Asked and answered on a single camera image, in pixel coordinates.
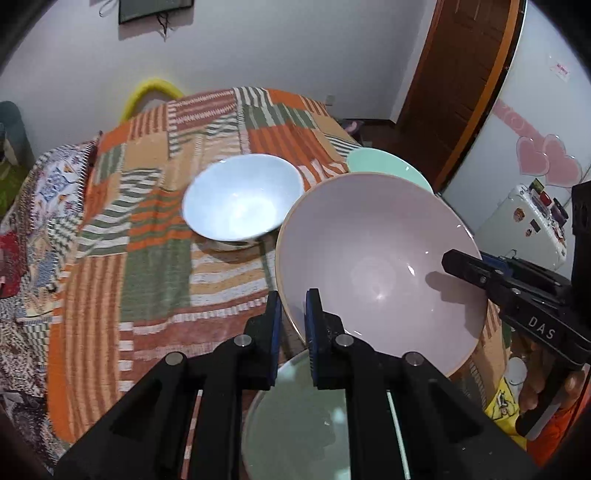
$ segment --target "heart decoration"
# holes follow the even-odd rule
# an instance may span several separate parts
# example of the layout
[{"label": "heart decoration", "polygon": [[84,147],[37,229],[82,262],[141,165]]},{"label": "heart decoration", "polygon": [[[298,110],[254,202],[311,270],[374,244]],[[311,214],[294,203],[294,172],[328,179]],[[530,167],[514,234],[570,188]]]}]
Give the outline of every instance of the heart decoration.
[{"label": "heart decoration", "polygon": [[548,155],[535,149],[531,138],[520,137],[517,141],[517,162],[522,175],[541,177],[550,169]]},{"label": "heart decoration", "polygon": [[562,140],[556,135],[546,135],[542,147],[550,162],[546,183],[566,189],[581,181],[583,171],[576,158],[567,155]]}]

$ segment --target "light green bowl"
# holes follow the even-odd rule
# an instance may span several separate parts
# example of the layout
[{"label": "light green bowl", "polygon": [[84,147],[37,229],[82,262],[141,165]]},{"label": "light green bowl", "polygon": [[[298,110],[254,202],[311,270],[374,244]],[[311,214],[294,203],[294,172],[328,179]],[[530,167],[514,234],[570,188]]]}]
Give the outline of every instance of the light green bowl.
[{"label": "light green bowl", "polygon": [[347,166],[350,172],[374,171],[394,175],[433,193],[427,179],[410,163],[377,148],[356,148],[347,155]]}]

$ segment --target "finger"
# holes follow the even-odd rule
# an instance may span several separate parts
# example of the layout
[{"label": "finger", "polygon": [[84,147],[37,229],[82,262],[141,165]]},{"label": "finger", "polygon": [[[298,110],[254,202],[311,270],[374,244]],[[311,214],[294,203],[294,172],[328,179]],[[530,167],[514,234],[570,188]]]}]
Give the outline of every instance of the finger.
[{"label": "finger", "polygon": [[530,361],[527,364],[527,376],[524,382],[524,386],[531,387],[536,393],[540,393],[546,385],[544,368],[542,367],[542,354],[542,350],[534,351],[531,354]]},{"label": "finger", "polygon": [[585,382],[585,372],[579,370],[572,372],[564,382],[564,389],[568,394],[568,397],[560,405],[561,408],[569,409],[579,399],[583,393],[583,384]]},{"label": "finger", "polygon": [[523,386],[519,393],[519,409],[521,412],[533,410],[538,406],[538,394],[529,385]]}]

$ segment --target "ceramic bowl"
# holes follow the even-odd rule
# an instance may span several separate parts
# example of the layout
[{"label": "ceramic bowl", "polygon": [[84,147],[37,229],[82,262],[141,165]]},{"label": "ceramic bowl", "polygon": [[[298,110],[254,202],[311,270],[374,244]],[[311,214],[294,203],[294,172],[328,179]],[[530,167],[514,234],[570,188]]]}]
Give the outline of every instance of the ceramic bowl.
[{"label": "ceramic bowl", "polygon": [[421,352],[451,375],[476,347],[486,314],[485,293],[443,271],[452,248],[480,258],[439,197],[390,175],[334,177],[302,196],[281,228],[281,301],[303,339],[306,292],[318,288],[351,335],[390,355]]},{"label": "ceramic bowl", "polygon": [[317,390],[304,351],[259,392],[242,430],[251,480],[348,480],[349,431],[344,390]]},{"label": "ceramic bowl", "polygon": [[304,193],[300,172],[273,155],[220,160],[199,174],[183,197],[183,218],[199,235],[248,242],[283,222]]},{"label": "ceramic bowl", "polygon": [[394,175],[411,181],[428,192],[433,193],[433,189],[421,172],[402,158],[384,150],[366,147],[356,148],[347,155],[347,166],[352,173],[357,171],[373,171]]}]

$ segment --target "door frame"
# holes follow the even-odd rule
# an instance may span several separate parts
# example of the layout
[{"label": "door frame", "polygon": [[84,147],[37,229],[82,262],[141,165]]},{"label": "door frame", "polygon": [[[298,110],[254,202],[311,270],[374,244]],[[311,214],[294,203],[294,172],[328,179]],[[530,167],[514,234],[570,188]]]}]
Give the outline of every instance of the door frame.
[{"label": "door frame", "polygon": [[[417,68],[413,76],[413,81],[411,82],[407,96],[404,100],[400,117],[397,122],[398,125],[403,125],[406,117],[410,114],[411,98],[417,87],[418,79],[423,72],[423,68],[431,50],[431,46],[433,45],[433,38],[435,37],[437,25],[439,24],[444,1],[446,0],[437,0],[437,3],[435,4],[433,17],[431,19],[431,24],[429,25],[427,38],[425,39],[425,45],[423,47],[423,51],[421,52]],[[435,179],[433,184],[433,190],[435,192],[440,191],[452,179],[452,175],[456,172],[466,157],[470,147],[476,139],[476,136],[480,132],[484,121],[488,117],[493,104],[496,101],[506,74],[509,71],[511,60],[515,54],[517,41],[519,39],[521,27],[523,25],[526,4],[527,0],[511,0],[509,5],[509,13],[507,15],[507,23],[505,25],[503,37],[499,45],[499,51],[495,57],[495,62],[492,66],[491,73],[485,83],[482,93],[480,94],[480,98],[476,103],[476,107],[474,108],[474,111],[472,112],[466,127],[460,135],[456,146],[450,153]]]}]

